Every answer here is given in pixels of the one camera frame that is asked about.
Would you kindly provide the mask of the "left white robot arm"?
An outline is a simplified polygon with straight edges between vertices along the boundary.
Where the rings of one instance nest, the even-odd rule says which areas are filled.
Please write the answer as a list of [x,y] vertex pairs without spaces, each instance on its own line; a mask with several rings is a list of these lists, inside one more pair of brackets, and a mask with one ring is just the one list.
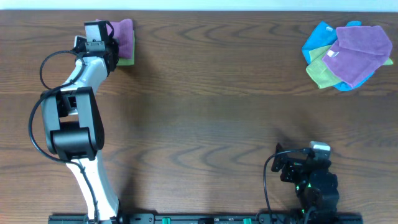
[[35,104],[42,110],[45,156],[75,176],[88,208],[83,223],[122,223],[120,202],[103,164],[104,127],[95,98],[116,68],[119,41],[112,35],[77,36],[69,53],[76,57],[75,69]]

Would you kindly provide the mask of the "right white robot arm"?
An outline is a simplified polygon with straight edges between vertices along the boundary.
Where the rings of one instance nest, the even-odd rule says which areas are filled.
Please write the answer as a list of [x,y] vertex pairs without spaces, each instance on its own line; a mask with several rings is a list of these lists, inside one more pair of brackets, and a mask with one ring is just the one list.
[[271,171],[280,172],[280,180],[295,185],[302,206],[284,218],[284,223],[331,223],[336,218],[338,178],[329,171],[331,147],[312,141],[309,147],[285,150],[275,147]]

